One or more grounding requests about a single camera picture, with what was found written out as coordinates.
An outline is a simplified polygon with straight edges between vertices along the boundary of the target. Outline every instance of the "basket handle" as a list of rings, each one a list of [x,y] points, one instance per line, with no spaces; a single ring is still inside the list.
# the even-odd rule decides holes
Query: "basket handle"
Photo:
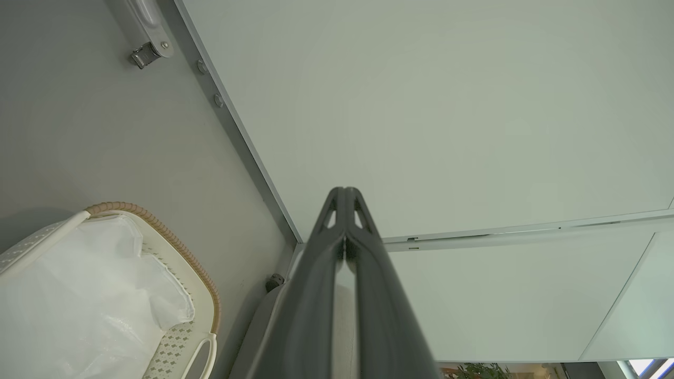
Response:
[[[185,368],[185,373],[183,375],[187,375],[189,370],[192,368],[192,364],[194,363],[197,354],[199,354],[199,352],[201,351],[202,346],[204,346],[204,343],[207,342],[210,342],[210,349],[208,349],[208,358],[206,359],[206,364],[204,365],[202,375],[199,378],[207,379],[210,376],[211,371],[213,371],[213,365],[215,365],[216,353],[218,351],[218,343],[216,342],[216,335],[213,333],[208,333],[207,337],[202,339],[201,342],[199,342],[199,345],[197,345],[197,348],[194,350],[194,354],[192,354],[192,358],[189,360],[189,363],[187,364],[187,367]]]

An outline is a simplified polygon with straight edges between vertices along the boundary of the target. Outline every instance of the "white wall panel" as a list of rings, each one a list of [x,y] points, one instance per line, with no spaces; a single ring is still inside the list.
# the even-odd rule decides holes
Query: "white wall panel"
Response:
[[[436,360],[575,361],[651,236],[616,233],[391,257]]]
[[[583,359],[674,357],[673,268],[674,231],[656,233]]]
[[[674,2],[182,0],[303,237],[666,209]]]

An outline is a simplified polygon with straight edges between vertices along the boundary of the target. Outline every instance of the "metal trim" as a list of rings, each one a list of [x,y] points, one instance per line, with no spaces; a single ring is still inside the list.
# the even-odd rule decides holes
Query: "metal trim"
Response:
[[[255,160],[255,163],[259,167],[260,172],[262,173],[262,176],[264,177],[265,181],[267,182],[267,186],[269,186],[269,189],[272,192],[272,195],[274,196],[274,199],[276,203],[278,203],[278,207],[281,209],[281,213],[286,219],[286,222],[288,223],[288,226],[290,227],[291,231],[293,231],[293,235],[295,236],[295,239],[297,240],[297,243],[303,243],[302,237],[297,231],[297,227],[293,223],[292,218],[290,217],[290,214],[288,213],[288,209],[286,208],[285,204],[283,204],[283,200],[281,200],[280,195],[278,194],[278,190],[276,190],[276,187],[274,186],[274,183],[272,182],[272,178],[269,176],[269,173],[267,172],[267,169],[264,167],[264,164],[262,162],[262,159],[259,157],[259,154],[257,153],[257,150],[255,149],[255,146],[253,145],[253,141],[251,140],[250,136],[248,135],[248,131],[246,130],[245,126],[243,125],[243,122],[241,121],[241,117],[239,116],[236,108],[234,107],[234,103],[232,102],[232,99],[229,97],[229,94],[227,93],[226,88],[224,87],[224,84],[222,83],[222,80],[220,79],[220,76],[218,76],[218,72],[215,70],[213,62],[208,55],[208,52],[206,50],[206,47],[204,46],[204,43],[202,42],[199,33],[197,31],[196,26],[192,22],[192,19],[189,17],[189,12],[187,11],[187,8],[185,7],[185,4],[182,0],[175,0],[175,5],[178,8],[178,12],[180,12],[181,17],[183,18],[183,21],[185,22],[185,26],[187,27],[187,30],[189,31],[190,36],[192,37],[192,40],[194,41],[194,44],[197,47],[197,50],[199,51],[199,54],[202,56],[202,59],[204,60],[204,63],[206,64],[206,67],[208,68],[208,71],[211,74],[211,78],[213,79],[213,82],[215,83],[216,87],[218,88],[218,91],[220,92],[220,95],[223,97],[225,104],[227,105],[227,109],[229,110],[229,113],[232,115],[232,118],[234,119],[234,123],[236,126],[239,128],[239,132],[241,133],[241,136],[243,137],[243,140],[245,141],[246,145],[248,146],[248,149],[250,150],[251,154],[253,155],[253,159]]]

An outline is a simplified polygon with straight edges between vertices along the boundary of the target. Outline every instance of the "white plastic bag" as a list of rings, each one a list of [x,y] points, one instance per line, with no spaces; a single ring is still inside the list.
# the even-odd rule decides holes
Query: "white plastic bag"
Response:
[[[0,287],[7,378],[138,378],[166,330],[194,317],[126,216],[82,223]]]

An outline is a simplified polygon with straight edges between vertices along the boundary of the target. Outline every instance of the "laundry basket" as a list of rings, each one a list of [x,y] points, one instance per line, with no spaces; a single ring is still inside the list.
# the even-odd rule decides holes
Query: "laundry basket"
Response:
[[[216,357],[216,334],[220,319],[220,298],[213,281],[192,253],[152,213],[130,203],[105,202],[90,206],[65,221],[33,233],[0,254],[0,283],[39,258],[57,241],[89,218],[124,214],[143,235],[143,253],[155,255],[184,286],[194,304],[194,319],[171,328],[162,338],[142,379],[182,379],[197,353],[210,343],[209,355],[201,375],[210,375]]]

